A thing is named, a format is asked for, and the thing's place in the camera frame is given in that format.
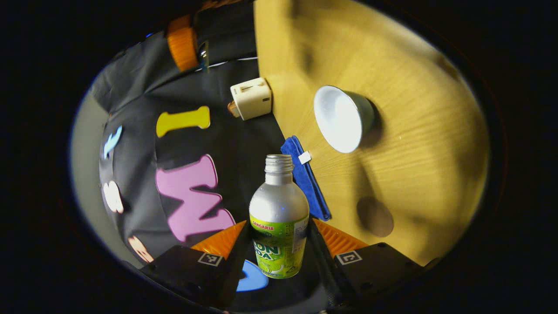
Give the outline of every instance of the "wood grain surface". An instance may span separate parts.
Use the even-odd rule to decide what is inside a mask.
[[[459,71],[417,34],[349,0],[257,0],[254,15],[273,114],[310,152],[328,223],[421,265],[444,255],[477,209],[489,159],[484,117]],[[350,154],[318,129],[322,85],[359,93],[379,113]]]

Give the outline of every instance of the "bottle neck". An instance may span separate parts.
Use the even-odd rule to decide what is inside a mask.
[[[282,185],[292,183],[292,173],[266,173],[266,184]]]

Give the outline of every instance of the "blue cloth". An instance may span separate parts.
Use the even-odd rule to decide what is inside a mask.
[[[293,135],[285,140],[285,143],[281,146],[281,152],[292,157],[292,163],[295,166],[292,176],[296,185],[300,187],[308,199],[310,213],[321,220],[329,220],[331,214],[329,213],[328,206],[325,204],[320,187],[314,178],[310,162],[304,165],[300,164],[299,156],[304,153],[304,150],[296,136]]]

